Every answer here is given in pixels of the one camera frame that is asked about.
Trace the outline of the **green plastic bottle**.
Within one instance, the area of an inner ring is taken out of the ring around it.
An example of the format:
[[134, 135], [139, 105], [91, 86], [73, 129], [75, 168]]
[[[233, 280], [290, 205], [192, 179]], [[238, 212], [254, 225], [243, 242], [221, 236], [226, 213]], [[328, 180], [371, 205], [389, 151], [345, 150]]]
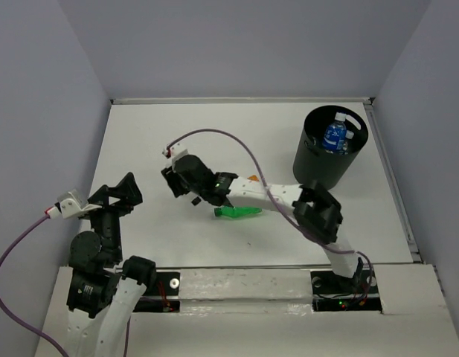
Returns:
[[253, 207], [222, 206], [214, 208], [215, 217], [225, 217], [230, 219], [240, 219], [247, 216], [255, 216], [259, 213], [262, 213], [262, 209]]

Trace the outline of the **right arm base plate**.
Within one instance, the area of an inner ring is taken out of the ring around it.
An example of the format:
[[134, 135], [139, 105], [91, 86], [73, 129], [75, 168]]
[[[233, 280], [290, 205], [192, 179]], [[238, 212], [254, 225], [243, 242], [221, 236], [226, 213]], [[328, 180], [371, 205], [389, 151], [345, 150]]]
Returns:
[[314, 312], [382, 312], [375, 273], [367, 269], [352, 286], [330, 270], [311, 271], [312, 310]]

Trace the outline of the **clear bottle green white label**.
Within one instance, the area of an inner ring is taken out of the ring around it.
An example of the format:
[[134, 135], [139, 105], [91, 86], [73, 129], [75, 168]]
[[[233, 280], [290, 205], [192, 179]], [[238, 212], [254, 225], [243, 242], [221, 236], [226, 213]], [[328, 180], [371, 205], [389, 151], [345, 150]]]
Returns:
[[351, 130], [347, 130], [345, 139], [344, 139], [344, 143], [340, 151], [342, 155], [347, 155], [350, 152], [353, 138], [354, 138], [354, 132]]

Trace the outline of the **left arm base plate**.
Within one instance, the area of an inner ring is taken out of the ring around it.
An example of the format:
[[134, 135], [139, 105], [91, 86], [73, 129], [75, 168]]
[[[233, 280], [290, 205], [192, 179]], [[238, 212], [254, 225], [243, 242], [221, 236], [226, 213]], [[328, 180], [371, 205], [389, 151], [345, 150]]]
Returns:
[[155, 284], [137, 302], [135, 313], [177, 313], [180, 311], [179, 271], [157, 271]]

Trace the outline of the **clear bottle black cap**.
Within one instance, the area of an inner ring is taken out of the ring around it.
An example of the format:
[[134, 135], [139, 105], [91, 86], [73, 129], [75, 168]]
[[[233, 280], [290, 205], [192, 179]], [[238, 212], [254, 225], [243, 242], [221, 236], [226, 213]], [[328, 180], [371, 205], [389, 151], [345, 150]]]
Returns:
[[201, 202], [201, 199], [195, 193], [188, 193], [180, 196], [179, 201], [184, 202], [186, 205], [197, 206]]

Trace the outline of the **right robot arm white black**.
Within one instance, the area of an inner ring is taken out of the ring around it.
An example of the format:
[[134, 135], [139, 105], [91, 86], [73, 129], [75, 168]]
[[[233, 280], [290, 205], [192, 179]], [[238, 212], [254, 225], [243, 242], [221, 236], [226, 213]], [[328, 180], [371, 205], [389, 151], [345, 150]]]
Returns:
[[282, 213], [308, 240], [322, 247], [339, 290], [349, 292], [360, 287], [363, 264], [340, 231], [341, 205], [321, 184], [264, 184], [235, 173], [215, 173], [187, 150], [167, 150], [164, 156], [167, 163], [161, 174], [175, 197], [192, 193], [196, 196], [194, 205], [205, 201], [218, 208]]

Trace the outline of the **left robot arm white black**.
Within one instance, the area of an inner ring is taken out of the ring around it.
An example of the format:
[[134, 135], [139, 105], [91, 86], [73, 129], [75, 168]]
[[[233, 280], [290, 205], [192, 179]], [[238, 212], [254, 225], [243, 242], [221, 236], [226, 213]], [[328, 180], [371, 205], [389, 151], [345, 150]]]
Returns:
[[63, 218], [87, 219], [91, 226], [73, 238], [69, 249], [68, 356], [114, 356], [138, 301], [155, 287], [155, 262], [123, 258], [120, 219], [142, 202], [131, 172], [87, 199], [76, 190], [59, 199]]

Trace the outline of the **clear bottle blue label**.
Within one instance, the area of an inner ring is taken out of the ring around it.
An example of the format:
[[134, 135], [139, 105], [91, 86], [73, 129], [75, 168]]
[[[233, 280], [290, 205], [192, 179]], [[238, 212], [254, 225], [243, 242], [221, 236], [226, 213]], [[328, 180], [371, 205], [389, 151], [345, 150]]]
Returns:
[[346, 114], [337, 112], [334, 121], [327, 127], [322, 147], [329, 152], [338, 152], [344, 145], [344, 140], [347, 133], [345, 126]]

